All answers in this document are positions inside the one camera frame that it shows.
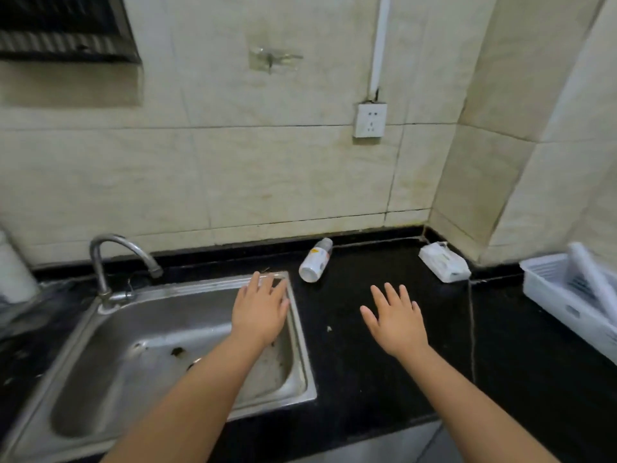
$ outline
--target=electrical outlet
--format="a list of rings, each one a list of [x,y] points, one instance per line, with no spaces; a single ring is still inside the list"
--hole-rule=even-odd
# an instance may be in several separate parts
[[[381,138],[386,132],[387,104],[358,104],[353,127],[354,138]]]

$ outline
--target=faucet spout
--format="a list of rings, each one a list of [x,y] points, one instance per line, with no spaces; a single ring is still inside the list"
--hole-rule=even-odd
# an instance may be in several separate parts
[[[128,248],[135,255],[143,260],[148,267],[148,272],[152,278],[160,278],[163,275],[163,268],[156,262],[156,260],[145,250],[139,247],[137,244],[130,240],[116,234],[101,234],[96,236],[90,242],[90,259],[96,273],[96,280],[99,285],[99,296],[103,302],[112,296],[112,290],[107,282],[107,276],[105,275],[105,269],[103,268],[103,258],[101,257],[101,245],[103,242],[116,242],[123,247]]]

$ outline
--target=white bottle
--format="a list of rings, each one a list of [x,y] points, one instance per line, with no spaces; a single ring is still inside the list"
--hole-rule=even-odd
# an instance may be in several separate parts
[[[317,282],[330,261],[332,247],[332,240],[328,238],[317,242],[300,265],[300,278],[308,283]]]
[[[0,231],[0,296],[16,304],[29,301],[38,293],[36,280]]]

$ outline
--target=dish rack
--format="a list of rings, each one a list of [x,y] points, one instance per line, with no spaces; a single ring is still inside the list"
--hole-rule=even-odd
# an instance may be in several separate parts
[[[523,293],[617,364],[617,328],[568,254],[522,261]],[[617,275],[601,268],[617,291]]]

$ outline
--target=sink basin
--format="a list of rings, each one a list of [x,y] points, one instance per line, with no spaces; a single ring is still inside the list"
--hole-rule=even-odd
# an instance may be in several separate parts
[[[107,451],[231,332],[237,290],[250,278],[149,287],[111,312],[95,300],[15,424],[1,461]],[[291,285],[287,295],[287,322],[247,376],[229,420],[317,396]]]

